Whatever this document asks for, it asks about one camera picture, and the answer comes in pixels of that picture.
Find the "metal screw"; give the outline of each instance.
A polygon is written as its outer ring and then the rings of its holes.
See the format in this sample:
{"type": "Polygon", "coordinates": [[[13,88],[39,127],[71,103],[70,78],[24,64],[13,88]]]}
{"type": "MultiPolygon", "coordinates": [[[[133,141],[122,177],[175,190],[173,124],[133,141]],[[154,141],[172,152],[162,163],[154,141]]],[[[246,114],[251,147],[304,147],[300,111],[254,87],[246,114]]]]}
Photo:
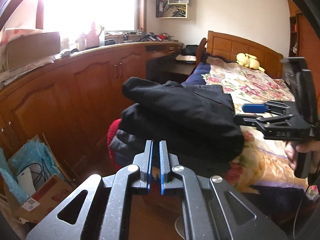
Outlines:
{"type": "Polygon", "coordinates": [[[181,172],[181,171],[184,170],[184,167],[181,166],[181,165],[177,165],[177,166],[173,167],[173,170],[176,171],[176,172],[181,172]]]}
{"type": "Polygon", "coordinates": [[[137,171],[139,169],[139,166],[138,165],[135,165],[135,164],[130,164],[128,166],[128,171],[130,172],[134,172],[134,171],[137,171]]]}
{"type": "Polygon", "coordinates": [[[220,183],[220,182],[222,182],[222,178],[221,178],[220,176],[218,176],[218,175],[213,176],[213,177],[211,178],[211,180],[212,180],[212,182],[214,182],[214,183],[220,183]]]}

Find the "cabinet handle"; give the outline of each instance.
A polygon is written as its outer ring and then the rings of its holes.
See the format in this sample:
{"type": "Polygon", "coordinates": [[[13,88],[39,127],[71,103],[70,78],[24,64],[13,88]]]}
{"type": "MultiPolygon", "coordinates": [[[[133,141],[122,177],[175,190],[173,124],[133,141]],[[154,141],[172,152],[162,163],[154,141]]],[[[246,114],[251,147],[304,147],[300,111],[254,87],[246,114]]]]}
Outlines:
{"type": "Polygon", "coordinates": [[[13,127],[12,127],[12,123],[11,121],[9,121],[9,126],[11,127],[12,132],[17,136],[17,138],[21,141],[21,137],[14,131],[13,127]]]}
{"type": "Polygon", "coordinates": [[[123,76],[122,63],[119,63],[121,67],[121,74],[119,76],[123,76]]]}
{"type": "Polygon", "coordinates": [[[7,137],[7,135],[5,134],[3,127],[1,128],[1,132],[4,134],[4,136],[5,136],[5,138],[8,140],[8,142],[9,142],[12,146],[14,146],[14,143],[10,142],[10,140],[9,140],[8,137],[7,137]]]}
{"type": "Polygon", "coordinates": [[[115,78],[118,78],[117,65],[113,65],[113,67],[115,68],[115,71],[116,71],[116,77],[115,78]]]}

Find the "headboard panel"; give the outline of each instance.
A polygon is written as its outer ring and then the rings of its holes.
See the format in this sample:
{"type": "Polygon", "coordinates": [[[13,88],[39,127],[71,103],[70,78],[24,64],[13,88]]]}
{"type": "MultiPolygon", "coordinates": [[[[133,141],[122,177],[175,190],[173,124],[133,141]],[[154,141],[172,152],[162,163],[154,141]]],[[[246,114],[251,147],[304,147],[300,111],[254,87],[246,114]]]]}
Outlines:
{"type": "Polygon", "coordinates": [[[206,52],[223,56],[232,61],[236,61],[238,53],[248,53],[258,58],[260,66],[266,70],[270,77],[282,77],[282,63],[280,63],[283,58],[282,54],[254,41],[209,31],[206,52]]]}

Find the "floral pattern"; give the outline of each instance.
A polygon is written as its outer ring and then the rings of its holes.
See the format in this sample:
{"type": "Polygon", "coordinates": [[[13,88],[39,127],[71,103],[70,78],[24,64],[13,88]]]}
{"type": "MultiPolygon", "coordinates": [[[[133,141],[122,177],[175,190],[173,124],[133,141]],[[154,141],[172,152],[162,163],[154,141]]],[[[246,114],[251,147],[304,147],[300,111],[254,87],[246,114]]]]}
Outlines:
{"type": "MultiPolygon", "coordinates": [[[[218,84],[231,95],[236,114],[243,114],[242,105],[263,103],[268,100],[294,101],[294,96],[282,79],[272,79],[267,74],[252,70],[237,63],[225,63],[219,58],[208,57],[211,65],[208,74],[202,75],[207,85],[218,84]]],[[[271,114],[260,114],[271,117],[271,114]]],[[[285,143],[265,140],[263,134],[253,127],[241,127],[244,148],[241,155],[231,162],[231,170],[225,179],[240,192],[259,193],[251,185],[273,187],[297,187],[306,189],[306,179],[297,179],[288,165],[284,153],[285,143]]],[[[319,193],[316,187],[307,192],[315,200],[319,193]]]]}

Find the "white cardboard tag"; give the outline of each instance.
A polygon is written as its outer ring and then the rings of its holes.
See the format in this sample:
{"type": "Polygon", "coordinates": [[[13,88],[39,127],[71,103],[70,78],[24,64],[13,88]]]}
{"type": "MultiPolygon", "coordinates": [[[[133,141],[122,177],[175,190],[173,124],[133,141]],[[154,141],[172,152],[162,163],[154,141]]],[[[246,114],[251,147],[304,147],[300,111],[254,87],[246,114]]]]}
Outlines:
{"type": "Polygon", "coordinates": [[[36,208],[37,206],[39,206],[40,203],[36,200],[34,200],[33,198],[29,198],[23,205],[22,207],[27,210],[27,211],[31,211],[34,208],[36,208]]]}

